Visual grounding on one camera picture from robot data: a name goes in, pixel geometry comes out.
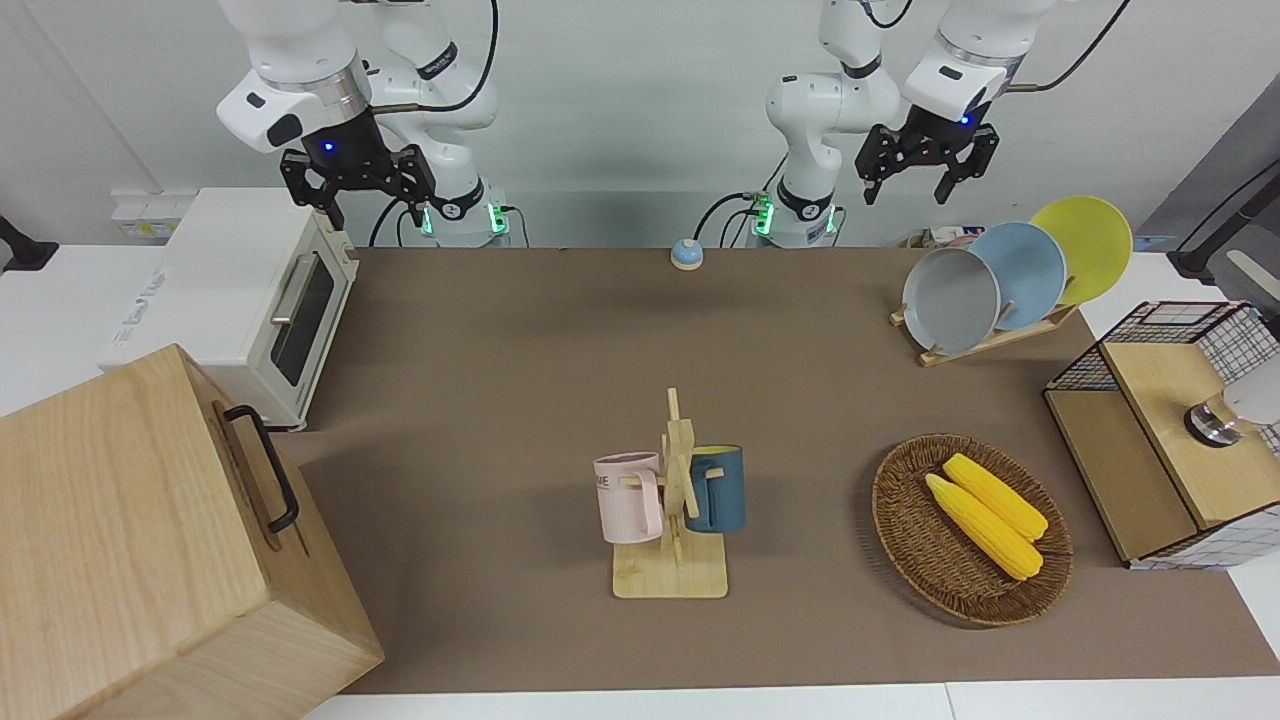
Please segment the wooden mug stand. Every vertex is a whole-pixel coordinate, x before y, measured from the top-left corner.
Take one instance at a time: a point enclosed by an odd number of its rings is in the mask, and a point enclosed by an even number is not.
[[[698,518],[700,510],[689,475],[694,423],[680,416],[676,388],[667,388],[667,410],[658,475],[666,515],[662,538],[613,546],[613,594],[622,600],[724,597],[728,594],[724,536],[685,528],[685,511]]]

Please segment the mug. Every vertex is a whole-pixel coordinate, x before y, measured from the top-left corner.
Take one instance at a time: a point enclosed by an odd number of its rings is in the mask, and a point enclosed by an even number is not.
[[[685,527],[695,533],[736,533],[746,525],[746,483],[742,448],[704,445],[694,448],[689,466],[698,498],[698,518],[685,511]]]
[[[598,459],[594,466],[604,541],[630,544],[662,537],[664,520],[658,495],[662,462],[658,454],[608,455]]]

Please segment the plate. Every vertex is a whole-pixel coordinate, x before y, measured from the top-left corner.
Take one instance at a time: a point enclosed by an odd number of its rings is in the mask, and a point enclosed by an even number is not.
[[[1111,290],[1129,266],[1129,220],[1101,197],[1055,200],[1032,217],[1032,224],[1053,236],[1066,256],[1068,273],[1075,278],[1062,292],[1064,305],[1079,305]]]
[[[943,247],[911,268],[902,288],[906,329],[920,347],[960,355],[978,346],[1000,315],[1000,288],[973,252]]]
[[[996,275],[1000,301],[1012,309],[996,323],[1016,331],[1044,319],[1062,297],[1066,258],[1053,236],[1030,223],[1004,223],[978,236],[969,252],[982,258]]]

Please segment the wooden box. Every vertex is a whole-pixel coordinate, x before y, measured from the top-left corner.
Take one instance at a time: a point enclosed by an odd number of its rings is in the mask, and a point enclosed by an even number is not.
[[[1044,396],[1120,559],[1226,568],[1280,548],[1280,461],[1257,433],[1208,447],[1183,424],[1222,389],[1194,343],[1103,342],[1115,389]]]
[[[381,661],[297,468],[230,410],[170,346],[0,418],[0,717],[300,717]]]

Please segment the oven door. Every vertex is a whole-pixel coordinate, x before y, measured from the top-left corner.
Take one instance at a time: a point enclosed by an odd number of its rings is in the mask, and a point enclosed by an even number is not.
[[[302,424],[351,287],[319,229],[312,238],[293,259],[269,318],[273,332],[261,374],[276,397],[292,398],[289,410],[296,414],[273,424]]]

